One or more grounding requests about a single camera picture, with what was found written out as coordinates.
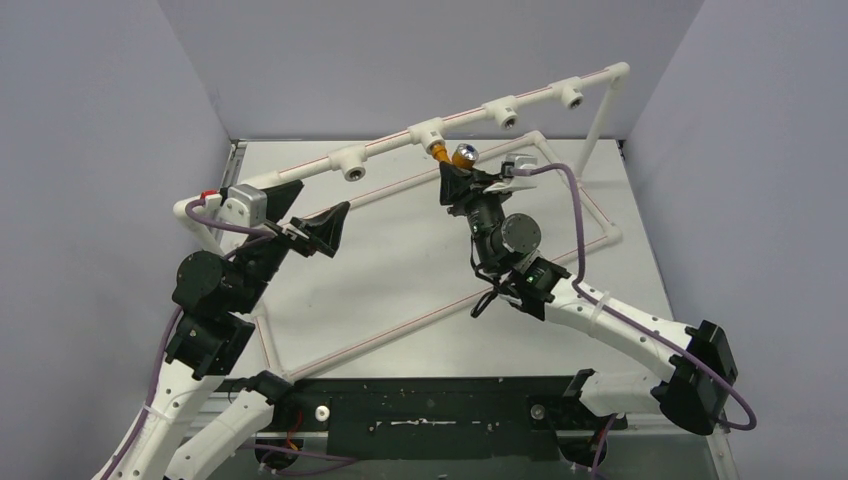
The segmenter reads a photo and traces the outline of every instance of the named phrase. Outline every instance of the bolt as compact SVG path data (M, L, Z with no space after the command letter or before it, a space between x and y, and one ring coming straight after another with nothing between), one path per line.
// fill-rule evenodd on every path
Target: bolt
M545 418L545 407L536 404L530 407L530 418L533 420L542 420Z
M326 422L330 418L330 409L326 405L319 405L315 409L315 420Z

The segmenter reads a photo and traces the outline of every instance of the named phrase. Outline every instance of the white pvc pipe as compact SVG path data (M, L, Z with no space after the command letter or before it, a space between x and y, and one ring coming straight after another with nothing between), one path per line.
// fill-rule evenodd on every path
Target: white pvc pipe
M626 71L630 71L629 65L627 66ZM595 114L595 119L592 121L592 126L589 128L589 134L586 135L586 141L583 142L583 148L580 149L580 155L574 162L574 175L578 179L583 177L583 169L586 168L586 163L589 162L589 156L592 155L592 151L595 149L595 144L598 143L598 137L601 136L601 130L603 130L604 124L606 124L612 102L621 90L623 79L623 75L615 77L615 79L607 87L607 91L604 93L604 98L601 100L601 105L598 107L598 113Z
M627 76L629 72L630 66L626 63L621 62L616 63L614 65L610 65L609 67L606 67L603 70L599 70L597 72L590 73L582 77L573 77L568 80L569 83L573 82L575 88L577 88L578 90L582 90L583 88L590 87L593 85L599 85L602 83L610 83L611 85L615 85L617 82L620 81L621 78ZM532 103L550 100L556 97L556 89L549 86L525 94L516 95L516 100L518 106L526 106ZM603 107L604 105L602 102L601 108L599 108L598 114L595 117L595 121L592 124L593 129L595 129L596 124L599 126L597 129L595 129L598 132L600 131L600 127L603 126L604 118L602 117L606 116L606 111L608 110L608 106L607 108ZM444 117L441 119L444 122L444 131L440 133L443 134L449 130L463 127L465 125L480 120L486 120L488 118L490 118L490 116L484 108L476 108L468 110L466 112ZM381 153L386 153L390 150L394 150L396 148L409 145L411 143L412 135L410 135L409 131L403 130L366 144L365 157L367 159L368 157L379 155ZM591 148L594 148L594 142L591 142ZM305 163L303 165L299 165L297 167L289 168L279 172L268 172L262 175L251 177L241 183L247 183L249 185L253 185L256 188L268 188L271 186L282 185L284 183L288 183L294 180L303 180L304 178L308 178L313 175L317 175L319 173L327 172L330 170L332 170L332 163L330 162L330 159L328 157L322 157L317 160Z
M548 161L548 163L562 163L562 160L559 158L559 155L554 152L554 149L551 148L551 145L548 143L548 140L538 131L533 131L527 134L528 137L532 138L533 144L536 148L542 152L542 156ZM563 182L566 184L566 188L571 188L568 185L568 181L565 178L565 174L561 171L558 171L560 177L563 178ZM578 185L580 186L580 204L583 208L586 209L587 212L595 219L596 222L601 226L601 229L604 231L604 234L609 238L610 243L616 243L621 240L622 233L621 229L617 226L613 225L612 222L601 212L601 209L595 205L595 202L589 197L589 194L583 190L583 184L578 178Z
M609 242L606 236L591 241L586 244L586 253L593 252L607 245L608 243ZM568 262L574 260L575 258L577 258L577 252L571 251L553 259L552 261L559 265L565 265ZM331 353L318 360L315 360L314 362L304 365L291 374L291 381L296 382L303 378L320 375L328 370L338 367L339 365L343 365L347 362L350 362L351 360L354 360L357 357L377 350L378 348L381 348L391 342L394 342L395 340L398 340L411 333L417 332L423 328L433 325L439 320L443 320L444 318L453 315L454 313L471 308L471 306L477 302L477 298L483 293L486 293L486 291L487 290L481 290L463 299L457 300L456 302L450 305L444 306L438 310L434 310L416 319L409 320L405 323L402 323L381 333L378 333L377 335L374 335L373 337L367 340L361 341L359 343L351 345L350 347Z
M191 218L188 217L185 213L186 206L189 202L197 200L200 198L200 195L197 195L192 198L188 198L186 200L180 200L179 202L174 204L174 216L177 217L177 220L184 226L188 231L194 234L194 237L200 243L200 248L204 250L208 250L216 255L224 255L224 251L221 249L221 245L218 244L218 240L215 239L215 236L212 235L212 232L206 228L205 225L201 225ZM205 213L206 207L200 206L197 207L196 210L200 214Z

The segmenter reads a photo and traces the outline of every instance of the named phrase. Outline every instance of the white wall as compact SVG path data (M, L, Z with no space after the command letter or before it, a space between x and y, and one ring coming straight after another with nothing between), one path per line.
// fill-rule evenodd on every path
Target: white wall
M0 471L90 478L144 398L227 135L155 0L0 6Z
M376 138L628 61L604 131L624 138L703 0L159 3L233 138ZM516 128L585 136L603 92L587 94ZM503 135L487 127L469 131Z
M707 0L625 147L676 317L726 328L760 415L746 479L848 478L846 18Z

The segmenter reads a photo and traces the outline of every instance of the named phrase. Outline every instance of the white bracket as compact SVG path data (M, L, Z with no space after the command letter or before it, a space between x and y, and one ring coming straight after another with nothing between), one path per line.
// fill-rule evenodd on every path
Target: white bracket
M327 154L333 171L341 170L345 180L355 182L365 176L363 165L368 157L365 155L365 145L348 145Z
M436 145L444 145L445 139L442 137L442 132L445 131L445 122L441 117L431 118L430 120L416 123L407 128L409 136L412 138L413 144L421 144L428 154L433 153L433 147Z
M583 104L583 92L580 91L579 87L581 83L580 77L571 77L548 86L554 90L555 95L559 97L566 108L574 110Z
M580 403L598 417L621 412L661 415L660 403L651 395L651 389L660 383L648 372L595 372L580 390Z
M498 126L503 130L509 130L515 126L518 121L518 99L515 95L501 97L491 102L486 102L482 105L486 110L486 118L494 118L498 122Z
M526 153L510 153L506 156L504 162L512 162L515 166L513 170L535 170L537 166L536 157L527 155ZM536 188L536 179L533 177L513 177L505 178L503 181L493 183L483 192L517 192L519 190L529 190Z

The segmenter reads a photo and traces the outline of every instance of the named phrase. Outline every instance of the red stripe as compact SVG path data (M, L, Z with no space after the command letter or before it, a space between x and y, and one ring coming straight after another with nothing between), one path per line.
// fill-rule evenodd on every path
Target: red stripe
M534 93L544 92L545 90L550 90L551 88L553 88L553 87L551 87L551 86L549 85L549 86L547 86L547 87L545 87L545 88L540 88L540 89L538 89L538 90L533 90L532 92L527 92L527 93L522 93L521 95L516 95L516 96L515 96L515 98L526 97L527 95L533 95Z
M583 194L584 194L584 195L586 195L586 198L588 198L588 199L589 199L589 201L590 201L590 202L592 202L592 205L594 205L594 206L595 206L595 208L597 208L597 209L598 209L598 211L599 211L599 212L601 212L601 216L602 216L602 217L604 217L604 220L606 220L606 221L607 221L607 223L610 223L610 219L609 219L609 218L607 218L606 214L604 214L604 211L603 211L603 210L601 210L601 207L599 207L599 206L598 206L598 204L597 204L597 203L595 203L595 201L594 201L594 200L592 200L592 197L590 197L590 196L589 196L589 193L588 193L588 192L586 192L586 189L585 189L585 188L583 188L583 187L580 187L580 191L582 191L582 192L583 192Z
M598 75L598 74L604 73L604 72L606 72L606 71L607 71L607 69L605 68L605 69L603 69L603 70L598 70L597 72L587 73L586 75L583 75L583 76L581 76L580 78L589 78L589 77L593 77L593 76L595 76L595 75Z
M300 167L305 167L305 166L307 166L307 165L312 165L312 164L313 164L313 163L315 163L315 162L320 162L321 160L326 160L327 158L328 158L328 157L321 157L321 158L318 158L318 159L312 160L311 162L301 163L300 165L296 165L296 166L294 166L294 167L287 168L287 169L285 169L285 170L279 170L277 173L285 173L285 172L288 172L289 170L294 170L295 168L300 168Z
M594 244L594 243L600 242L601 240L604 240L604 239L606 239L606 238L607 238L607 236L606 236L606 235L604 235L603 237L600 237L600 238L597 238L597 239L595 239L595 240L592 240L591 242L587 243L585 246L587 246L587 247L588 247L589 245L592 245L592 244ZM563 253L562 255L560 255L560 256L558 256L558 257L554 258L554 260L559 260L560 258L562 258L562 257L564 257L564 256L566 256L566 255L570 255L570 254L572 254L572 253L574 253L574 252L576 252L576 251L577 251L577 250L575 249L575 250L572 250L572 251L570 251L570 252ZM312 364L309 364L309 365L307 365L305 368L301 368L300 370L297 370L297 371L296 371L296 372L294 372L292 375L293 375L293 376L297 376L300 372L302 372L302 371L304 371L304 370L306 370L306 369L308 369L308 368L311 368L311 367L313 367L313 366L315 366L315 365L321 365L321 364L327 363L327 362L329 362L329 361L333 360L334 358L338 358L339 356L344 355L345 353L347 353L347 352L349 352L349 351L351 351L351 350L354 350L354 349L359 348L359 347L361 347L361 346L363 346L363 345L366 345L366 344L368 344L368 343L371 343L371 342L374 342L374 341L376 341L376 340L379 340L379 339L381 339L381 338L385 337L386 335L391 334L392 332L396 332L396 331L400 330L401 328L407 327L407 326L412 325L412 324L414 324L414 323L420 322L421 320L424 320L424 319L426 319L426 318L432 317L433 315L436 315L436 314L437 314L437 313L439 313L439 312L443 312L443 311L447 310L448 308L450 308L450 307L452 307L452 306L454 306L454 305L457 305L457 304L459 304L459 303L462 303L462 302L464 302L464 301L466 301L466 300L468 300L468 299L470 299L470 298L474 298L474 297L476 297L477 295L481 295L481 294L486 293L486 292L488 292L488 291L489 291L489 289L488 289L488 288L486 288L486 289L480 290L479 292L472 293L471 295L469 295L469 296L467 296L467 297L465 297L465 298L462 298L462 299L460 299L460 300L457 300L457 301L455 301L455 302L453 302L453 303L451 303L451 304L449 304L449 305L445 305L444 307L439 308L438 310L433 310L432 312L430 312L430 313L428 313L428 314L426 314L426 315L423 315L423 316L420 316L420 317L418 317L418 318L416 318L416 319L414 319L414 320L410 320L410 321L408 321L408 322L402 323L402 324L400 324L400 325L396 326L395 328L393 328L393 329L391 329L391 330L388 330L388 331L386 331L386 332L381 333L380 335L377 335L376 337L369 338L368 340L364 340L364 341L362 341L362 342L359 342L359 343L357 343L356 345L353 345L353 346L351 346L351 347L348 347L348 348L346 348L346 349L344 349L344 350L342 350L342 351L340 351L340 352L336 352L336 353L334 353L332 356L329 356L329 357L327 357L327 358L325 358L325 359L323 359L323 360L319 361L318 363L312 363Z
M483 107L475 108L475 109L473 109L473 110L466 110L466 111L461 112L461 113L454 113L454 114L453 114L453 115L451 115L450 117L445 117L445 118L443 118L443 119L442 119L442 121L444 121L444 120L453 120L454 118L464 117L465 115L470 115L470 114L472 114L472 113L477 113L477 112L479 112L479 111L481 111L481 110L483 110Z

